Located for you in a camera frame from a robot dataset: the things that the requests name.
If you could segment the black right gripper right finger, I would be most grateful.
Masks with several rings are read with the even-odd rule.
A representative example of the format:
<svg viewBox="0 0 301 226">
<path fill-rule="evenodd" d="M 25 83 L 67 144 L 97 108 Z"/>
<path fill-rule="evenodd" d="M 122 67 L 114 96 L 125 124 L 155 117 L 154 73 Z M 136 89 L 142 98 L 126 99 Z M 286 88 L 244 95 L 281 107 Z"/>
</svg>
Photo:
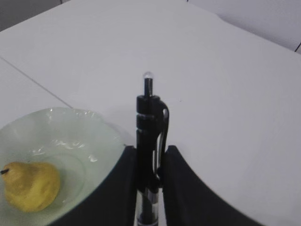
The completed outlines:
<svg viewBox="0 0 301 226">
<path fill-rule="evenodd" d="M 168 226 L 258 226 L 212 191 L 170 145 L 163 159 L 163 199 Z"/>
</svg>

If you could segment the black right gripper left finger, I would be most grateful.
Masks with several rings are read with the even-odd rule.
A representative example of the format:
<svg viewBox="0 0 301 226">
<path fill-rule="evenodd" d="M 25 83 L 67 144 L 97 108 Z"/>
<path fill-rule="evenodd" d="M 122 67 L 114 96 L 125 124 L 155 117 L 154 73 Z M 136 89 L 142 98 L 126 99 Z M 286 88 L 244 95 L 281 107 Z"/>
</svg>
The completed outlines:
<svg viewBox="0 0 301 226">
<path fill-rule="evenodd" d="M 51 226 L 132 226 L 137 194 L 137 151 L 126 146 L 105 180 Z"/>
</svg>

